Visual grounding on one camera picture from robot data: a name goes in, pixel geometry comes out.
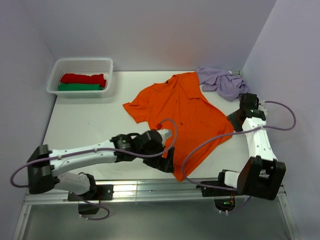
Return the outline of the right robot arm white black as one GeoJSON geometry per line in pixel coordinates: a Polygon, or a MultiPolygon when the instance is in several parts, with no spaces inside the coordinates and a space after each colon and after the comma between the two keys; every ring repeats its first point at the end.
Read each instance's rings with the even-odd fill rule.
{"type": "Polygon", "coordinates": [[[257,108],[240,107],[228,116],[236,133],[246,132],[249,159],[241,172],[222,170],[217,191],[229,194],[233,188],[241,195],[274,200],[286,173],[286,165],[277,160],[267,135],[266,116],[257,108]]]}

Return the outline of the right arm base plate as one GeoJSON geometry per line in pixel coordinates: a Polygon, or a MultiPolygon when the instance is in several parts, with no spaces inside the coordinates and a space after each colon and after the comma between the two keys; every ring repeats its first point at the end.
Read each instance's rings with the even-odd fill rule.
{"type": "MultiPolygon", "coordinates": [[[[201,181],[202,185],[210,185],[210,186],[219,186],[219,187],[226,187],[226,185],[220,184],[217,180],[213,181],[201,181]]],[[[217,188],[209,188],[204,186],[197,186],[197,188],[201,188],[202,197],[231,197],[231,196],[240,196],[237,191],[229,191],[225,189],[217,189],[217,188]]]]}

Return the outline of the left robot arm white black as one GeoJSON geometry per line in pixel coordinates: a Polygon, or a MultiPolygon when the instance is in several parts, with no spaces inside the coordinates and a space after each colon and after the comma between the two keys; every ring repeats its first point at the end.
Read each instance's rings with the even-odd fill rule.
{"type": "Polygon", "coordinates": [[[50,150],[46,144],[39,145],[27,161],[29,193],[36,195],[58,189],[91,200],[98,193],[94,176],[75,174],[73,170],[132,162],[136,158],[153,169],[173,173],[174,147],[169,147],[167,156],[163,157],[166,142],[172,137],[169,129],[152,129],[142,134],[119,134],[102,143],[73,149],[50,150]]]}

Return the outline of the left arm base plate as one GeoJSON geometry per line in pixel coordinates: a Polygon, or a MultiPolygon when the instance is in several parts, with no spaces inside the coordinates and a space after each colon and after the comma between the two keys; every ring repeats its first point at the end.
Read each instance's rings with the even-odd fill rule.
{"type": "Polygon", "coordinates": [[[113,190],[114,186],[112,184],[100,184],[78,196],[86,201],[110,201],[113,198],[113,190]]]}

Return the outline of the orange t shirt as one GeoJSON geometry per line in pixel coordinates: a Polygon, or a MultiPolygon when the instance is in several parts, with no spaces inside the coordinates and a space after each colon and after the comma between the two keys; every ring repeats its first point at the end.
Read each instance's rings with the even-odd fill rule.
{"type": "Polygon", "coordinates": [[[227,116],[202,94],[196,72],[175,74],[166,82],[155,83],[123,107],[136,123],[147,122],[151,129],[162,120],[176,123],[173,175],[180,182],[234,131],[227,116]]]}

